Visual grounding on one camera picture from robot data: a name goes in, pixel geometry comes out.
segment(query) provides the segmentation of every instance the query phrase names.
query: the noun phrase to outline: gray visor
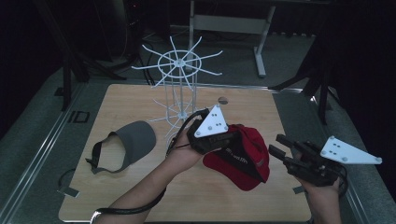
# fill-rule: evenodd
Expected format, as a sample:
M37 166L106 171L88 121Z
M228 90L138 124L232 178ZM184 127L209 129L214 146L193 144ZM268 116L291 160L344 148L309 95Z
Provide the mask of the gray visor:
M112 135L117 135L125 148L125 158L122 166L116 171L109 171L106 168L98 167L102 143ZM108 171L112 174L118 173L149 154L154 149L156 142L155 132L151 126L147 122L139 120L125 125L115 132L111 132L106 139L96 143L92 149L92 158L85 160L91 165L94 174L101 171Z

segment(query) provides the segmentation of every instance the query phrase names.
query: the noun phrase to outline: dark background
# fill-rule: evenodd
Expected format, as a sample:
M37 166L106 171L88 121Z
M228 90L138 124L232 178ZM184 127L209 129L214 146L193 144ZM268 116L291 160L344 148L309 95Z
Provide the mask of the dark background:
M333 9L329 17L332 19L324 25L323 30L327 32L318 30L324 20L319 15L327 16L329 11L318 11L311 6L278 7L271 31L318 35L313 45L319 48L318 52L331 50L337 57L332 69L332 86L337 89L342 106L368 151L383 158L383 164L377 169L395 197L396 180L392 172L396 170L396 5L390 0L358 2L348 10ZM166 11L163 7L157 8L154 4L146 11L148 23L156 21L156 16L168 18L164 26L152 27L158 33L167 36L169 23L188 24L188 1L170 1L170 5L166 5L170 14L161 14ZM207 12L211 12L212 7L198 6ZM62 54L32 1L2 1L0 31L2 137L42 83L61 68ZM320 60L320 55L315 59L312 58L315 53L311 58L308 55L305 59L312 64Z

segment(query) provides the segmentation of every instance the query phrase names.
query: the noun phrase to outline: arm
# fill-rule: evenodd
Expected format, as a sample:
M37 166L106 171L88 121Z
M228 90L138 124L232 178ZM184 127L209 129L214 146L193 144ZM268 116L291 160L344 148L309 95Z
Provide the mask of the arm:
M298 181L308 192L308 204L315 224L341 224L337 179L332 186L316 187L300 178Z
M189 143L186 132L180 135L176 146ZM143 178L137 185L119 197L109 207L137 208L152 202L178 174L190 169L202 155L190 146L172 150L168 157L160 163L151 173ZM144 223L149 215L149 210L134 215L101 215L94 223Z

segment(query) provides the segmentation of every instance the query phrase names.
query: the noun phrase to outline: wooden table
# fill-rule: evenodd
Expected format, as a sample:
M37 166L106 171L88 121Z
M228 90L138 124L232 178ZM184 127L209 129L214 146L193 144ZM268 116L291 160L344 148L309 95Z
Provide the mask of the wooden table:
M218 103L220 96L229 100L222 105L226 122L254 127L266 145L280 147L276 135L284 133L271 92L262 89L198 88L197 107ZM117 174L101 172L94 175L85 158L91 157L95 143L111 131L137 121L163 118L164 87L111 85L100 107L91 134L78 162L70 187L79 190L77 198L65 197L59 218L66 222L88 221L95 209L107 207L130 187L153 170L163 159L167 148L166 120L150 121L157 134L156 147L143 159ZM117 140L103 146L99 166L116 170L122 164L124 149ZM147 221L307 221L309 208L304 194L292 190L299 186L287 174L281 161L270 157L271 174L267 183L251 191L242 191L226 176L198 162L178 175L168 186L159 204Z

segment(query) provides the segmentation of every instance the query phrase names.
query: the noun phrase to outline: red cap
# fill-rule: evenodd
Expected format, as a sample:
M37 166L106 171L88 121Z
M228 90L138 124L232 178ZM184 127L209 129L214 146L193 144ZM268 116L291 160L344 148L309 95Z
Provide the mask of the red cap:
M239 132L231 144L204 156L204 165L228 178L241 190L256 188L270 174L269 154L264 139L254 129L230 125L228 133Z

